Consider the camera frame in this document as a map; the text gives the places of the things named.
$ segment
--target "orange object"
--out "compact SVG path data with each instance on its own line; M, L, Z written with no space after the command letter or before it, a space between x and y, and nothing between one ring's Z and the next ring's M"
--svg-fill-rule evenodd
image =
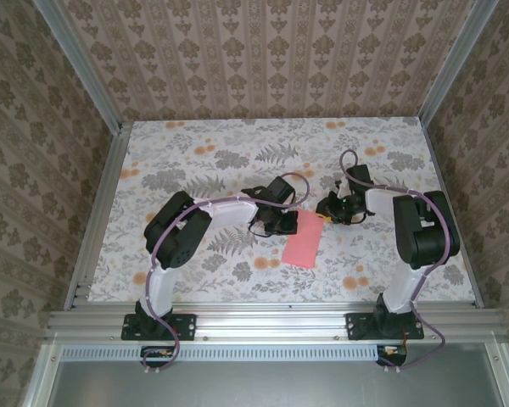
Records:
M306 269L315 267L323 228L324 219L315 212L298 209L298 231L288 237L287 246L282 251L282 262Z

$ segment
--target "perforated metal strip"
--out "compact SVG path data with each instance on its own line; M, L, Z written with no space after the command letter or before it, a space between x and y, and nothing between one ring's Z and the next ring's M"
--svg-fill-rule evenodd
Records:
M68 345L61 362L139 361L140 345ZM376 345L182 345L182 361L368 361Z

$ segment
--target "gray leaf pattern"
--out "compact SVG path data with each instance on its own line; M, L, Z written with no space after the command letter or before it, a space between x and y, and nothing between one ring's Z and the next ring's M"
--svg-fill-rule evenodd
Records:
M149 266L143 229L175 192L222 198L295 171L311 187L302 207L314 210L341 181L338 158L345 148L358 152L376 182L439 188L414 118L135 123L89 299L135 301L143 294ZM303 196L300 179L287 181ZM0 236L6 238L1 221ZM256 237L247 225L209 229L180 269L175 300L373 301L397 261L394 226L380 215L360 226L326 224L313 270L284 264L286 243L286 237ZM473 299L461 255L431 275L422 299Z

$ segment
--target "floral tablecloth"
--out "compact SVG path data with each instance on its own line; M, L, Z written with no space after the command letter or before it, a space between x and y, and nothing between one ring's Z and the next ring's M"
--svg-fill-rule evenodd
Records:
M439 189L417 118L137 122L115 193L89 300L133 301L149 268L143 229L177 191L218 198L298 171L315 210L341 178L354 148L376 183ZM301 180L288 179L299 197ZM281 262L286 237L259 238L246 225L209 231L185 264L175 300L187 302L375 300L396 262L394 226L376 215L358 226L326 224L310 270ZM473 300L461 254L435 271L422 300Z

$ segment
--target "wall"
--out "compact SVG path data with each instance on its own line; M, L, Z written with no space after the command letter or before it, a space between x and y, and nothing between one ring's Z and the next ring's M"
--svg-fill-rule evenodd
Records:
M473 0L59 0L123 120L416 115Z
M428 132L484 301L509 335L509 1L501 0Z
M0 1L0 406L60 309L110 134L31 1Z

